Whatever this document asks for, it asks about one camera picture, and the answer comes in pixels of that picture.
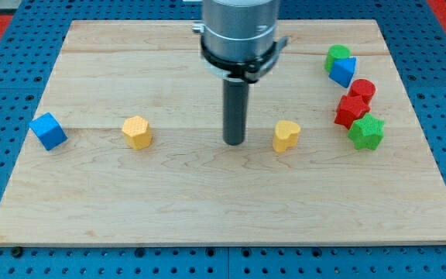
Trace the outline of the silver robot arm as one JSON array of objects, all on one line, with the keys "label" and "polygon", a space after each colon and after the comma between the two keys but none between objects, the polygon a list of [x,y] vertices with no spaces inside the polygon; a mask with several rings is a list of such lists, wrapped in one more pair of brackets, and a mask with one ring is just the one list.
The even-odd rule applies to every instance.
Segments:
[{"label": "silver robot arm", "polygon": [[278,61],[286,36],[275,40],[280,0],[203,0],[200,35],[206,67],[226,81],[256,83]]}]

